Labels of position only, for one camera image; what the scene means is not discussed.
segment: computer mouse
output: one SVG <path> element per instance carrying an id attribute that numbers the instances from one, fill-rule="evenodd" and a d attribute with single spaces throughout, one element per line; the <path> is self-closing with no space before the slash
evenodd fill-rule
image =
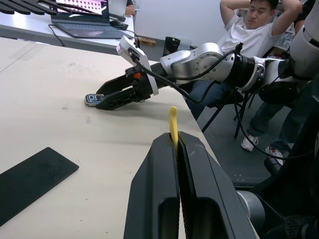
<path id="1" fill-rule="evenodd" d="M 110 22 L 110 25 L 113 27 L 123 28 L 125 25 L 118 20 L 113 20 Z"/>

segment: jeans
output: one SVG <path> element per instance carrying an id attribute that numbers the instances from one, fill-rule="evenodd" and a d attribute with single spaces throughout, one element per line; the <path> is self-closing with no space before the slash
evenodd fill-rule
<path id="1" fill-rule="evenodd" d="M 194 100 L 199 101 L 203 94 L 205 93 L 208 85 L 212 83 L 212 81 L 209 80 L 198 80 L 195 81 L 193 85 L 193 89 L 191 90 L 189 96 L 192 97 Z M 203 112 L 204 108 L 217 100 L 220 100 L 223 98 L 225 93 L 230 88 L 221 83 L 221 84 L 214 84 L 208 91 L 205 99 L 200 104 L 194 104 L 188 100 L 186 100 L 186 103 L 193 114 L 194 118 L 197 120 L 200 114 Z"/>
<path id="2" fill-rule="evenodd" d="M 270 144 L 271 148 L 275 148 L 281 153 L 284 153 L 289 150 L 288 143 L 296 142 L 308 115 L 315 106 L 315 101 L 312 99 L 313 95 L 319 96 L 318 79 L 312 80 L 302 90 L 297 102 L 287 115 L 279 136 Z M 251 119 L 247 133 L 252 136 L 260 136 L 266 133 L 269 121 L 284 106 L 285 105 L 263 103 Z"/>

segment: black cup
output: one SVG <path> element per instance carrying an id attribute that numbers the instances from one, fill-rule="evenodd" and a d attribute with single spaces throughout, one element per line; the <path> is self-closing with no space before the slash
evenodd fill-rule
<path id="1" fill-rule="evenodd" d="M 174 37 L 167 36 L 165 38 L 163 56 L 167 56 L 169 54 L 177 52 L 179 44 L 180 44 L 180 40 L 178 40 Z"/>

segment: white sneaker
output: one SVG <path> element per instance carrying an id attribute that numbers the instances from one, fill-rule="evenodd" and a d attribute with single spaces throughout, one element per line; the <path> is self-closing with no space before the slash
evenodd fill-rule
<path id="1" fill-rule="evenodd" d="M 255 144 L 257 145 L 258 144 L 258 137 L 254 137 L 250 134 L 247 134 L 247 136 L 249 137 L 249 139 Z M 241 142 L 241 147 L 244 149 L 244 150 L 247 150 L 249 152 L 253 151 L 254 149 L 254 145 L 252 145 L 248 139 L 246 137 L 244 137 L 243 141 Z"/>
<path id="2" fill-rule="evenodd" d="M 270 155 L 273 155 L 273 156 L 276 156 L 276 157 L 283 157 L 283 155 L 275 148 L 271 148 L 270 146 L 268 146 L 266 149 L 265 149 L 265 152 L 270 154 Z M 284 162 L 281 160 L 281 159 L 276 159 L 281 165 L 284 164 Z"/>

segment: desk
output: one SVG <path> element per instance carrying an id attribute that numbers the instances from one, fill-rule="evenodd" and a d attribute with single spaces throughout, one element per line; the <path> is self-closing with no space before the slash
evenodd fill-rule
<path id="1" fill-rule="evenodd" d="M 0 52 L 17 44 L 0 39 Z M 172 104 L 178 129 L 215 158 L 183 97 L 169 87 L 116 111 L 84 105 L 86 94 L 130 67 L 120 56 L 29 44 L 0 73 L 0 173 L 48 146 L 80 168 L 0 227 L 1 239 L 122 239 L 131 181 L 152 141 L 169 131 Z"/>
<path id="2" fill-rule="evenodd" d="M 126 17 L 124 23 L 129 25 L 128 30 L 134 31 L 132 17 Z M 61 43 L 53 35 L 48 24 L 52 24 L 51 16 L 48 14 L 36 15 L 31 13 L 31 15 L 23 15 L 16 12 L 10 15 L 1 13 L 0 36 L 60 46 Z M 53 30 L 65 46 L 70 48 L 116 54 L 116 47 L 119 44 L 119 39 L 81 39 L 74 38 L 55 27 L 53 27 Z M 134 35 L 129 31 L 125 31 L 125 33 Z"/>

